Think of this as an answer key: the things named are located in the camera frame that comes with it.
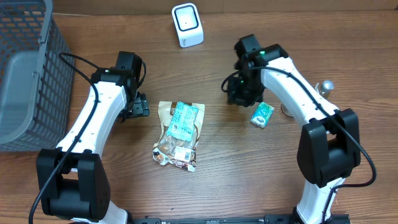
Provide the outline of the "teal white tissue pack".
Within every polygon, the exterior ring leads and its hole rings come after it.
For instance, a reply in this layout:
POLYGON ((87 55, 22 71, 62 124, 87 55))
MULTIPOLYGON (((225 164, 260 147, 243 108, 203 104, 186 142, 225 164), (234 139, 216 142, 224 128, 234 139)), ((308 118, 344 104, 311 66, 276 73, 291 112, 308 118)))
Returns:
POLYGON ((265 128, 273 112, 274 112, 273 106, 268 105, 265 102, 259 103, 251 118, 252 124, 255 124, 260 128, 265 128))

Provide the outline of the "green lid white jar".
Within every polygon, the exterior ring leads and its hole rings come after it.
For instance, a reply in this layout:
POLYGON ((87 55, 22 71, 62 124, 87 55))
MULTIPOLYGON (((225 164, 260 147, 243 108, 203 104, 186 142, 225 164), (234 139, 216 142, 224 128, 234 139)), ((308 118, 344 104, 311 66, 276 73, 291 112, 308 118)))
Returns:
POLYGON ((283 112, 283 114, 285 114, 286 116, 292 117, 292 113, 286 108, 286 106, 284 104, 281 104, 281 110, 283 112))

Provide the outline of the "teal white snack packet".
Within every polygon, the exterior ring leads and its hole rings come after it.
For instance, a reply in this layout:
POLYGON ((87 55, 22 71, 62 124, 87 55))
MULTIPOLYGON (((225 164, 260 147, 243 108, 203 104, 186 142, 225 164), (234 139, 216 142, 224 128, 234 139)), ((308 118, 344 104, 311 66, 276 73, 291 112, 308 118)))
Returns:
POLYGON ((191 141, 198 111, 199 109, 195 106, 178 102, 166 135, 183 141, 191 141))

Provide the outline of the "brown white snack packet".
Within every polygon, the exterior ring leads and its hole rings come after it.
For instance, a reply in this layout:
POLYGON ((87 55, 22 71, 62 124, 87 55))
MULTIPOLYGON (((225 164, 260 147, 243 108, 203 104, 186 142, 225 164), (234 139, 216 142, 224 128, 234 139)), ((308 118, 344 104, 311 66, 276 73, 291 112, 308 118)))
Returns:
POLYGON ((161 101, 159 103, 158 115, 162 132, 159 141, 153 146, 152 157, 162 166, 172 164, 189 172, 195 172, 197 166, 197 146, 203 126, 205 105, 200 103, 185 103, 197 107, 199 111, 194 122, 192 140, 183 141, 166 135, 178 102, 161 101))

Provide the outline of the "yellow juice bottle silver cap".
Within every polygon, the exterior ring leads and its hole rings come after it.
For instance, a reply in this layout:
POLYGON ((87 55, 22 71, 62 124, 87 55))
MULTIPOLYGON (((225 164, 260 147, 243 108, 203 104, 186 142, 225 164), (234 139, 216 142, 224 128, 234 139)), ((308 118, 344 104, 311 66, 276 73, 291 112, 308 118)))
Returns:
POLYGON ((317 83, 315 85, 315 90, 320 96, 327 99, 334 87, 334 83, 331 80, 324 80, 322 83, 317 83))

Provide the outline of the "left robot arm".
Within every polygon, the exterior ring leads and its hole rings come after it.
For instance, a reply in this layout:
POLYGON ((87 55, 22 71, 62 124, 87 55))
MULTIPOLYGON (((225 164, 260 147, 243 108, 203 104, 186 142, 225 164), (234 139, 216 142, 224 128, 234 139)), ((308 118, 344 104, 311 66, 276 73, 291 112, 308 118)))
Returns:
POLYGON ((146 95, 139 92, 147 69, 134 52, 120 51, 113 67, 95 67, 87 101, 67 135, 54 149, 42 149, 36 160, 37 206, 49 216, 73 223, 132 223, 129 211, 111 201, 102 163, 104 145, 117 119, 149 116, 146 95))

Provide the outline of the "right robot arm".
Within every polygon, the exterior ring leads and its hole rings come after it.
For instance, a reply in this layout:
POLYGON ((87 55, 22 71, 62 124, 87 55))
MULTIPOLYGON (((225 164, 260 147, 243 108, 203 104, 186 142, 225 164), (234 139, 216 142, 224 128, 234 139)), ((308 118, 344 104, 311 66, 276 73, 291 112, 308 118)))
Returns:
POLYGON ((279 45, 261 47, 253 34, 234 46, 235 72, 222 83, 229 104, 252 106, 264 90, 278 97, 301 129, 297 163, 305 178, 302 197, 291 215, 266 215, 271 223, 349 223, 331 206, 345 180, 361 163, 359 121, 351 110, 340 110, 319 94, 295 68, 279 45))

